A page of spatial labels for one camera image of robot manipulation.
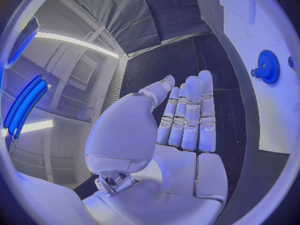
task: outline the ceiling light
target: ceiling light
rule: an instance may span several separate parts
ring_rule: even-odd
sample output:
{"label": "ceiling light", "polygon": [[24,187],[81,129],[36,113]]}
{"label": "ceiling light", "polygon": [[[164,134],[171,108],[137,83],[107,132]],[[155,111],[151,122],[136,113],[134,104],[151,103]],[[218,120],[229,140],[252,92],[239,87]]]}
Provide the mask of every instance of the ceiling light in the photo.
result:
{"label": "ceiling light", "polygon": [[116,59],[119,58],[119,55],[116,53],[113,53],[112,51],[108,51],[102,47],[96,46],[94,44],[91,44],[89,42],[86,41],[82,41],[76,38],[72,38],[69,36],[63,36],[63,35],[58,35],[58,34],[54,34],[54,33],[48,33],[48,32],[37,32],[37,34],[35,35],[36,38],[45,38],[45,39],[55,39],[55,40],[60,40],[60,41],[64,41],[64,42],[68,42],[68,43],[72,43],[72,44],[77,44],[77,45],[81,45],[84,46],[86,48],[89,49],[93,49],[96,50],[98,52],[107,54],[109,56],[112,56]]}
{"label": "ceiling light", "polygon": [[[40,130],[40,129],[52,128],[52,127],[53,127],[52,120],[29,123],[29,124],[25,124],[23,126],[21,134]],[[1,129],[0,133],[1,133],[1,137],[6,137],[8,134],[8,131],[7,131],[7,129]]]}

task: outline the air vent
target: air vent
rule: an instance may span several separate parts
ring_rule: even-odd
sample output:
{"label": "air vent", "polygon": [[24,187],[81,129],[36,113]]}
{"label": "air vent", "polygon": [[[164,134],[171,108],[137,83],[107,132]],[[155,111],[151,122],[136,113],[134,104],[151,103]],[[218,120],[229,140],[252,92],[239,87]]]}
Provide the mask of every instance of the air vent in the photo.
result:
{"label": "air vent", "polygon": [[88,84],[97,63],[90,59],[86,55],[82,55],[82,57],[76,63],[71,76],[85,84]]}

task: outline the vent grille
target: vent grille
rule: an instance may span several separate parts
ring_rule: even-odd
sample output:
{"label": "vent grille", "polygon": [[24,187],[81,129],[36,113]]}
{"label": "vent grille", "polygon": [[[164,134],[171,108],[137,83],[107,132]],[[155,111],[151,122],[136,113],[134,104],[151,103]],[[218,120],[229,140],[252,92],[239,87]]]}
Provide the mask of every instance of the vent grille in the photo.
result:
{"label": "vent grille", "polygon": [[76,63],[76,66],[74,67],[71,75],[85,83],[88,82],[91,73],[93,72],[94,68],[87,64],[86,62],[79,59],[79,61]]}
{"label": "vent grille", "polygon": [[120,60],[115,68],[115,71],[112,75],[111,81],[109,83],[102,108],[101,108],[101,113],[100,115],[114,102],[119,100],[120,98],[120,92],[121,92],[121,87],[122,87],[122,82],[123,82],[123,77],[125,74],[125,69],[127,66],[127,61],[129,57],[127,54],[124,52],[122,56],[120,57]]}

